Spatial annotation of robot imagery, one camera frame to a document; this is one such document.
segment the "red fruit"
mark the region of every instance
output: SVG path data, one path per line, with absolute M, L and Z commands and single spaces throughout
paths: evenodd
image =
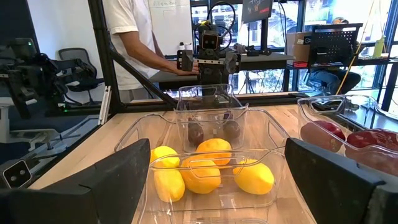
M 385 147 L 398 152 L 397 133 L 371 129 L 351 133 L 347 137 L 346 157 L 374 169 L 398 176 L 398 154 L 381 149 Z
M 398 151 L 397 134 L 384 129 L 370 129 L 351 133 L 347 137 L 347 142 L 357 148 L 378 145 L 386 149 Z
M 343 144 L 338 138 L 343 141 L 346 139 L 340 127 L 328 121 L 308 123 L 301 128 L 300 135 L 305 142 L 332 152 L 339 151 Z

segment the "whiteboard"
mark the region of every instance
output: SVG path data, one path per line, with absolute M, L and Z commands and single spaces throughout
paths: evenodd
M 164 55 L 176 55 L 180 42 L 192 43 L 190 0 L 148 0 L 152 28 Z

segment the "monitor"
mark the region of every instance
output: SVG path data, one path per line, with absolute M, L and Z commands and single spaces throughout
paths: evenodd
M 268 19 L 272 3 L 272 0 L 243 0 L 242 21 L 248 23 Z

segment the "man's arm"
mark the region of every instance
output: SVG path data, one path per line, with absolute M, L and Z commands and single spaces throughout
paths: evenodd
M 177 69 L 175 63 L 168 61 L 157 54 L 151 51 L 151 49 L 147 48 L 140 40 L 139 33 L 136 31 L 125 32 L 119 34 L 121 40 L 123 41 L 124 47 L 128 55 L 137 59 L 144 65 L 148 67 L 158 69 L 164 72 L 172 72 L 177 75 L 197 75 L 199 71 L 197 67 L 194 67 L 192 72 L 184 72 L 182 70 Z
M 162 51 L 161 51 L 161 49 L 160 49 L 160 47 L 159 47 L 159 45 L 157 44 L 157 40 L 156 40 L 155 34 L 154 34 L 153 32 L 152 32 L 152 37 L 154 38 L 154 45 L 155 45 L 155 52 L 156 52 L 156 54 L 157 54 L 158 56 L 162 57 L 162 58 L 165 58 L 165 57 L 164 57 L 164 54 L 162 53 Z

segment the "person sitting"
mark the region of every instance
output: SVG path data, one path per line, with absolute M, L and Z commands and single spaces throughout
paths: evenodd
M 347 24 L 348 21 L 342 17 L 333 20 L 333 24 Z M 341 82 L 346 75 L 346 70 L 339 68 L 319 68 L 313 69 L 310 79 L 317 79 L 326 83 L 326 92 L 335 95 L 340 87 Z M 361 81 L 361 76 L 354 72 L 348 72 L 341 90 L 337 94 L 346 94 L 352 90 Z

